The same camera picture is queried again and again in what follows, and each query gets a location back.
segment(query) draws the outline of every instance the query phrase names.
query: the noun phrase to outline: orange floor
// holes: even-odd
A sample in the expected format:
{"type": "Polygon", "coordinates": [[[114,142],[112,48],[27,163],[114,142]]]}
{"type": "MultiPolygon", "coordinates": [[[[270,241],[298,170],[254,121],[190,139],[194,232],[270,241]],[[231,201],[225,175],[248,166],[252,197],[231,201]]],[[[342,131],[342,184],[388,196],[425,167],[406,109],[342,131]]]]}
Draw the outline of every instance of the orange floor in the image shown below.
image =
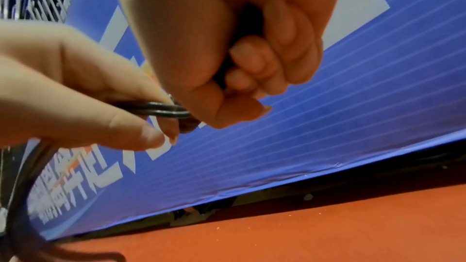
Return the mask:
{"type": "Polygon", "coordinates": [[[466,262],[466,185],[67,247],[129,262],[466,262]]]}

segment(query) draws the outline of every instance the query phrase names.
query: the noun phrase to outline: blue board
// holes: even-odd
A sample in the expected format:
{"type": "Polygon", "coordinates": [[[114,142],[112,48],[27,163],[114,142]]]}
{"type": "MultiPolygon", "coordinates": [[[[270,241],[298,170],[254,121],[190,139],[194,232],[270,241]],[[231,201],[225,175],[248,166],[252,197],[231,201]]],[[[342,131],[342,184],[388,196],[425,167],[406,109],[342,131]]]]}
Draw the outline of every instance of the blue board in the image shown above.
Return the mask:
{"type": "MultiPolygon", "coordinates": [[[[32,196],[34,224],[47,238],[82,233],[465,138],[466,0],[386,2],[326,50],[310,83],[266,98],[273,111],[259,121],[197,129],[133,165],[94,147],[69,170],[66,181],[82,176],[73,197],[52,185],[52,162],[32,196]]],[[[72,0],[67,22],[100,41],[117,6],[72,0]]],[[[144,60],[130,29],[115,51],[144,60]]]]}

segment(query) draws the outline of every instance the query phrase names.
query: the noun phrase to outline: hand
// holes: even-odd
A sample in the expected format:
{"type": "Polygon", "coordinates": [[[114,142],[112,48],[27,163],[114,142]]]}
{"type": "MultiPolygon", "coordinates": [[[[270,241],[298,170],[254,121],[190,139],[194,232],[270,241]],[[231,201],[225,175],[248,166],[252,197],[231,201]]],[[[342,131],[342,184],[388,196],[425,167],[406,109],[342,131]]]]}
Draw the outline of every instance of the hand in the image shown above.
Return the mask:
{"type": "Polygon", "coordinates": [[[196,118],[223,128],[267,113],[258,98],[311,79],[336,0],[120,2],[161,85],[196,118]],[[247,3],[263,10],[265,36],[245,37],[229,49],[247,3]],[[228,50],[237,65],[226,76],[233,94],[212,80],[228,50]]]}
{"type": "MultiPolygon", "coordinates": [[[[164,135],[106,102],[171,103],[130,61],[77,31],[43,22],[0,22],[0,147],[36,137],[60,147],[93,143],[145,150],[164,135]]],[[[170,138],[178,122],[158,121],[170,138]]]]}

